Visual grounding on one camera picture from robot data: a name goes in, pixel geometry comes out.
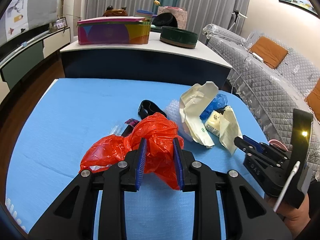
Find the white tabletop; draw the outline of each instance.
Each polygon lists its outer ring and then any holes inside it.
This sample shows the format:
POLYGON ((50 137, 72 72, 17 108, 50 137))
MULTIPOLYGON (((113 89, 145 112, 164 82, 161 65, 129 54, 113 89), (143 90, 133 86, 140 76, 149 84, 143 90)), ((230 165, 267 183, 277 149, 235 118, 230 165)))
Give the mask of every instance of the white tabletop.
POLYGON ((160 33, 150 32, 148 44, 94 44, 94 45, 79 45, 78 41, 71 43, 60 50, 61 53, 75 50, 85 49, 139 49, 139 50, 150 50, 158 51, 163 53, 170 53, 181 55, 185 57, 192 57, 199 60, 212 62, 218 65, 222 65, 228 68, 232 66, 226 62, 221 56, 209 49, 200 41, 197 42, 194 49, 185 49, 177 46, 166 44, 159 40, 160 33))

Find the black elastic band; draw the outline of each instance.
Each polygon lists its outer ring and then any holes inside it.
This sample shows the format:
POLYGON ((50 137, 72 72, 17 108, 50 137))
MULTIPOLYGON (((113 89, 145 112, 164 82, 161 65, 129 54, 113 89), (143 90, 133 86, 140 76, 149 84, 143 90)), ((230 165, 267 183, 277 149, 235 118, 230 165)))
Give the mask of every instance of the black elastic band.
POLYGON ((165 112, 162 111, 154 102, 143 100, 138 110, 138 115, 141 117, 141 119, 144 119, 149 115, 153 115, 154 113, 161 113, 167 118, 165 112))

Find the green cabinet drawer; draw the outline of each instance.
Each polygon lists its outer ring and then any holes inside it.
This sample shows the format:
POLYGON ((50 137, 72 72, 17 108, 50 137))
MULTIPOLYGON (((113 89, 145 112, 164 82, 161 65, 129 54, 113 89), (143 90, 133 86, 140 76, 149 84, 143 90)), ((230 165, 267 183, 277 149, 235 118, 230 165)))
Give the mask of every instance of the green cabinet drawer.
POLYGON ((39 41, 8 62, 1 70, 9 89, 43 59, 43 44, 39 41))

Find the green round container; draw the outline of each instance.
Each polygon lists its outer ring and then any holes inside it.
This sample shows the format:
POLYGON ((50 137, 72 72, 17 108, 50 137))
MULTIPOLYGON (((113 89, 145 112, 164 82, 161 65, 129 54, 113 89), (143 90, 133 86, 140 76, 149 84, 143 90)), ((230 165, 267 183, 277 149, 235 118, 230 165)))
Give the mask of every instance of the green round container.
POLYGON ((160 40, 174 46, 194 49, 198 41, 198 34, 175 27, 162 26, 160 40))

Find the black hat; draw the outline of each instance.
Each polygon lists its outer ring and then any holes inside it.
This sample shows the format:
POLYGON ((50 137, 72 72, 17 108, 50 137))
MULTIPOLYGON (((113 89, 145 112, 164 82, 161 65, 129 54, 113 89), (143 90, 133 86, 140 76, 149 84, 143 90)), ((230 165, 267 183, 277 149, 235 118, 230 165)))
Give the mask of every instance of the black hat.
POLYGON ((152 24, 155 26, 171 26, 178 27, 177 19, 173 16, 172 13, 162 13, 159 14, 156 18, 153 19, 152 24))

